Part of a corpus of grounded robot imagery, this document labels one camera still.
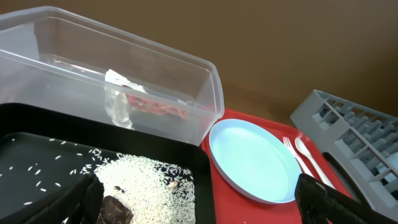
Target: white plastic fork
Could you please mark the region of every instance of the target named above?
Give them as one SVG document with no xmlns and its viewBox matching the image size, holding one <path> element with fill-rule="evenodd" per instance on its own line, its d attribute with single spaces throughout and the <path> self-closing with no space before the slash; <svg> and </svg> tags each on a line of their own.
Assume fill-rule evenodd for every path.
<svg viewBox="0 0 398 224">
<path fill-rule="evenodd" d="M 304 161 L 301 159 L 301 157 L 297 154 L 297 152 L 294 150 L 292 143 L 290 142 L 288 137 L 284 136 L 284 145 L 286 148 L 289 149 L 290 153 L 294 156 L 294 158 L 297 160 L 298 164 L 300 165 L 301 169 L 303 170 L 304 174 L 308 174 L 311 177 L 313 177 L 313 174 L 311 173 L 310 169 L 305 165 Z"/>
</svg>

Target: fork handle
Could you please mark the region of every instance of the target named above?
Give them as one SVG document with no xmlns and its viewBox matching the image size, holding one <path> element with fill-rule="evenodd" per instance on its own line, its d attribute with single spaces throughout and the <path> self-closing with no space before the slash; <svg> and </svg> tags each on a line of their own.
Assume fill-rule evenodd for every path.
<svg viewBox="0 0 398 224">
<path fill-rule="evenodd" d="M 307 165 L 305 165 L 304 161 L 301 159 L 301 157 L 299 155 L 294 156 L 298 162 L 298 164 L 300 165 L 301 169 L 303 170 L 304 174 L 308 174 L 311 177 L 313 177 L 313 174 L 311 173 L 310 169 L 307 167 Z"/>
<path fill-rule="evenodd" d="M 313 167 L 317 171 L 317 173 L 318 173 L 319 177 L 321 178 L 322 182 L 325 183 L 326 185 L 329 185 L 329 187 L 332 187 L 333 189 L 335 189 L 335 187 L 333 186 L 333 184 L 331 184 L 331 182 L 328 179 L 328 177 L 322 171 L 321 167 L 318 166 L 317 162 L 315 162 L 315 160 L 312 157 L 307 157 L 307 158 L 312 163 Z"/>
</svg>

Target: clear plastic container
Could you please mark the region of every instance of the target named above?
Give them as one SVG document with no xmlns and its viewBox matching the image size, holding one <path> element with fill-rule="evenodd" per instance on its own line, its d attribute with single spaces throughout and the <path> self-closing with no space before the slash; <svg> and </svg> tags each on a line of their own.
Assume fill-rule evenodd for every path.
<svg viewBox="0 0 398 224">
<path fill-rule="evenodd" d="M 145 92 L 106 82 L 109 69 Z M 224 114 L 212 63 L 56 7 L 0 15 L 0 103 L 11 102 L 197 146 Z"/>
</svg>

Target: plate rim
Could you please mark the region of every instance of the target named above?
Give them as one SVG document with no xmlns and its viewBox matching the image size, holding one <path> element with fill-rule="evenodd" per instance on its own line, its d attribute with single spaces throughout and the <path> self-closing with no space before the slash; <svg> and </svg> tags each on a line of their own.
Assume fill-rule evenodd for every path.
<svg viewBox="0 0 398 224">
<path fill-rule="evenodd" d="M 250 198 L 250 199 L 253 199 L 253 200 L 257 201 L 257 202 L 267 203 L 267 204 L 280 204 L 280 203 L 289 203 L 289 202 L 293 202 L 293 201 L 295 200 L 295 197 L 293 197 L 293 199 L 291 199 L 291 200 L 286 200 L 286 201 L 283 201 L 283 202 L 268 201 L 268 200 L 264 200 L 264 199 L 261 199 L 261 198 L 259 198 L 259 197 L 256 197 L 255 195 L 250 194 L 247 190 L 244 190 L 244 189 L 243 189 L 242 187 L 240 187 L 237 183 L 235 183 L 235 182 L 226 174 L 226 172 L 223 170 L 223 168 L 221 168 L 221 166 L 218 164 L 218 162 L 217 162 L 217 160 L 215 159 L 215 156 L 214 156 L 214 154 L 213 154 L 213 147 L 212 147 L 212 144 L 211 144 L 211 139 L 212 139 L 212 136 L 213 136 L 213 134 L 212 134 L 212 133 L 213 133 L 213 128 L 214 128 L 215 126 L 217 126 L 218 124 L 220 124 L 220 123 L 231 122 L 231 121 L 239 121 L 239 122 L 243 122 L 243 123 L 247 123 L 247 124 L 256 126 L 256 127 L 260 128 L 260 129 L 262 129 L 263 131 L 269 133 L 272 137 L 276 138 L 276 140 L 278 140 L 278 141 L 285 147 L 285 150 L 286 150 L 287 152 L 289 152 L 289 155 L 294 159 L 294 164 L 298 167 L 297 170 L 298 170 L 299 174 L 302 173 L 301 167 L 299 166 L 299 163 L 296 161 L 296 159 L 295 159 L 295 157 L 293 156 L 293 154 L 291 154 L 290 151 L 289 151 L 289 149 L 288 149 L 277 137 L 275 137 L 273 134 L 271 134 L 268 130 L 266 130 L 265 128 L 260 127 L 259 125 L 256 125 L 256 124 L 254 124 L 254 123 L 252 123 L 252 122 L 249 122 L 249 121 L 245 121 L 245 120 L 242 120 L 242 119 L 229 118 L 229 119 L 224 119 L 224 120 L 222 120 L 222 121 L 217 122 L 213 127 L 211 127 L 211 130 L 210 130 L 210 133 L 209 133 L 209 147 L 210 147 L 210 156 L 211 156 L 211 160 L 213 161 L 213 163 L 214 163 L 214 165 L 215 165 L 217 171 L 220 173 L 220 175 L 224 178 L 225 181 L 227 181 L 227 183 L 228 183 L 230 186 L 232 186 L 233 189 L 237 190 L 239 193 L 241 193 L 241 194 L 243 194 L 244 196 L 246 196 L 246 197 L 248 197 L 248 198 Z"/>
</svg>

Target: black tray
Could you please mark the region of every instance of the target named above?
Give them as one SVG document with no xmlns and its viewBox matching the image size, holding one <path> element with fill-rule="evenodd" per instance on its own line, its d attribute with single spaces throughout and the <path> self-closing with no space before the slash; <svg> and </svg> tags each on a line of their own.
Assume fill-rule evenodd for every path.
<svg viewBox="0 0 398 224">
<path fill-rule="evenodd" d="M 0 105 L 0 219 L 23 208 L 25 202 L 55 192 L 59 189 L 55 183 L 64 187 L 77 181 L 80 169 L 95 162 L 76 153 L 86 155 L 93 148 L 110 159 L 120 152 L 190 169 L 195 179 L 196 223 L 216 223 L 210 162 L 199 147 L 18 103 Z M 70 175 L 73 169 L 77 174 Z"/>
</svg>

